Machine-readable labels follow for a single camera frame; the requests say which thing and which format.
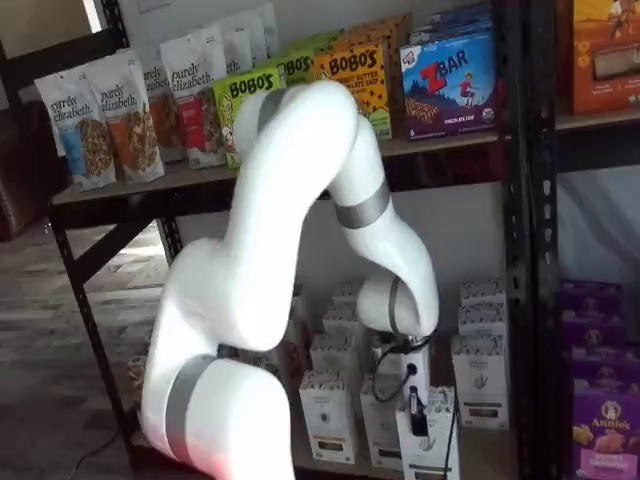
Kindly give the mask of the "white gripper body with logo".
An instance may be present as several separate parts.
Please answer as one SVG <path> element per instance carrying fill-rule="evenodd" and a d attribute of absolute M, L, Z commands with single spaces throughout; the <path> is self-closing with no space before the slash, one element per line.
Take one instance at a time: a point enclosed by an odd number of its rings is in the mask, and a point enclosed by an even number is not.
<path fill-rule="evenodd" d="M 403 395 L 412 392 L 427 396 L 430 388 L 430 345 L 414 345 L 408 353 L 400 354 L 403 374 Z"/>

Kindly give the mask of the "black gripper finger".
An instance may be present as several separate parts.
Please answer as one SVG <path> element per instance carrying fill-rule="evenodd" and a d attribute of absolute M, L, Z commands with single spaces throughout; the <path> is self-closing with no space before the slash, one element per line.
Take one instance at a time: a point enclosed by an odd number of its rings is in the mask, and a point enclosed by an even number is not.
<path fill-rule="evenodd" d="M 409 387 L 409 415 L 412 434 L 414 436 L 428 436 L 429 427 L 425 406 L 416 386 Z"/>

